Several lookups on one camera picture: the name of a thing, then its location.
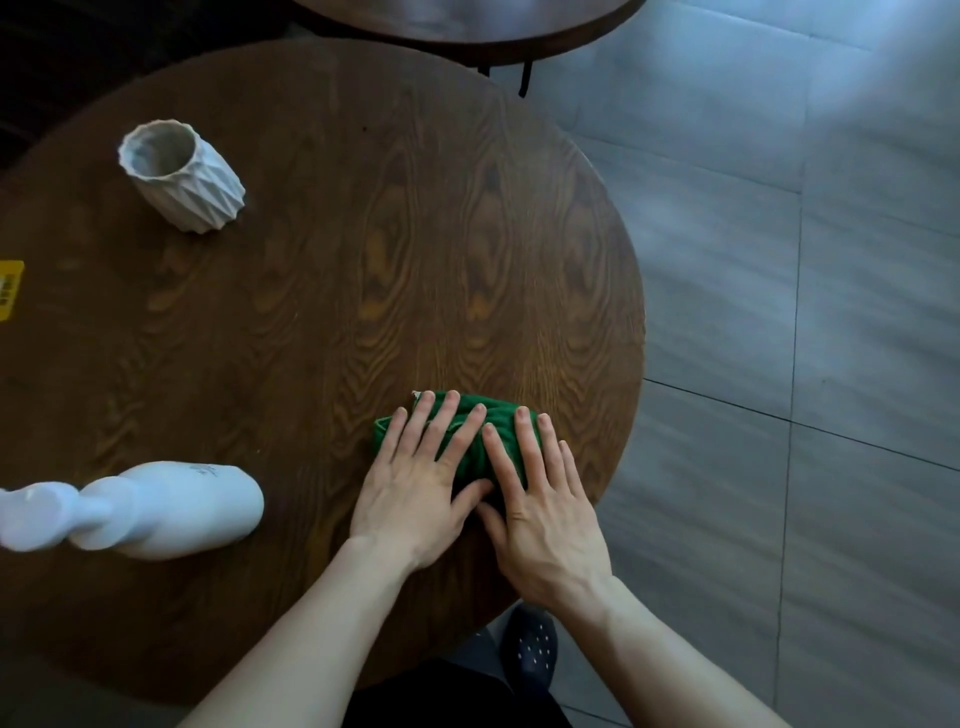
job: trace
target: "wooden tabletop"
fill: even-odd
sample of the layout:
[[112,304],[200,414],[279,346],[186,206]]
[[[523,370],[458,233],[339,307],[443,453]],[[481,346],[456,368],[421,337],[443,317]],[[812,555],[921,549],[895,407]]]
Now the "wooden tabletop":
[[[605,36],[644,0],[293,0],[295,18],[472,66],[556,56]],[[328,29],[315,27],[323,33]]]
[[[247,187],[181,233],[117,164],[124,133],[192,124]],[[549,412],[600,498],[643,374],[630,238],[571,141],[479,74],[355,40],[262,43],[125,86],[0,182],[0,487],[152,460],[238,465],[266,510],[235,546],[159,564],[70,546],[0,554],[0,621],[123,692],[195,701],[348,534],[374,418],[418,389]],[[404,587],[369,684],[515,598],[486,534]]]

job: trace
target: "forearm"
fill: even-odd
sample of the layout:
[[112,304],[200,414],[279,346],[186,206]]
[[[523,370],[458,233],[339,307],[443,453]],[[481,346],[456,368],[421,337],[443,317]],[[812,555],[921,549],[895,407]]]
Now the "forearm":
[[406,575],[396,554],[348,540],[317,583],[181,726],[339,726]]
[[618,579],[583,590],[558,612],[634,725],[786,725],[657,619]]

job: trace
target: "green cloth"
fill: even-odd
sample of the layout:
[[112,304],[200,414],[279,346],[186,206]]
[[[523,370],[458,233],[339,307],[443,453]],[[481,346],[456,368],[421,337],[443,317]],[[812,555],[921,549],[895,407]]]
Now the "green cloth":
[[[416,405],[419,398],[420,395],[414,397],[414,405]],[[445,398],[446,392],[437,393],[437,401],[433,404],[428,422],[432,422],[433,418],[437,416]],[[496,431],[500,434],[500,439],[503,441],[503,447],[506,449],[507,454],[510,455],[510,459],[514,461],[516,472],[520,476],[520,482],[523,484],[524,490],[526,490],[527,475],[523,469],[523,458],[520,456],[520,445],[516,441],[516,429],[514,428],[514,416],[516,409],[519,407],[517,404],[491,400],[489,397],[479,397],[477,395],[462,395],[460,402],[457,404],[457,412],[454,414],[450,426],[446,429],[444,441],[440,445],[440,452],[446,449],[450,438],[460,429],[460,425],[467,419],[467,415],[469,415],[473,407],[480,403],[487,405],[487,419],[484,422],[491,423],[496,427]],[[537,442],[539,442],[540,431],[537,428],[537,413],[530,410],[530,417],[533,418],[534,433],[537,435]],[[381,417],[373,423],[374,451],[379,451],[380,446],[383,445],[383,438],[387,434],[390,419],[389,417]],[[473,438],[473,442],[470,443],[469,448],[467,448],[464,459],[460,461],[460,465],[457,467],[457,474],[453,478],[454,494],[459,493],[464,487],[480,478],[488,478],[493,481],[494,485],[499,486],[496,474],[493,472],[493,465],[490,462],[490,458],[487,457],[487,449],[484,448],[483,439],[478,432],[477,436]]]

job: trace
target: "table leg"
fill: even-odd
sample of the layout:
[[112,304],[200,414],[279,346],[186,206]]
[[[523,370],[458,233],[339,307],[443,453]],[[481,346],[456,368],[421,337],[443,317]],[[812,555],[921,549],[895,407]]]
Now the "table leg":
[[527,97],[527,89],[530,87],[530,72],[534,69],[533,61],[525,61],[523,64],[523,78],[520,80],[520,98]]

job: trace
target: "white ceramic vase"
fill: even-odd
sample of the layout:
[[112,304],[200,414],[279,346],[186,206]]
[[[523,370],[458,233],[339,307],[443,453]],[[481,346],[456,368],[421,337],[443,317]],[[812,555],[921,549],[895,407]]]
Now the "white ceramic vase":
[[120,166],[147,202],[185,232],[219,230],[244,205],[243,184],[189,124],[141,124],[124,137]]

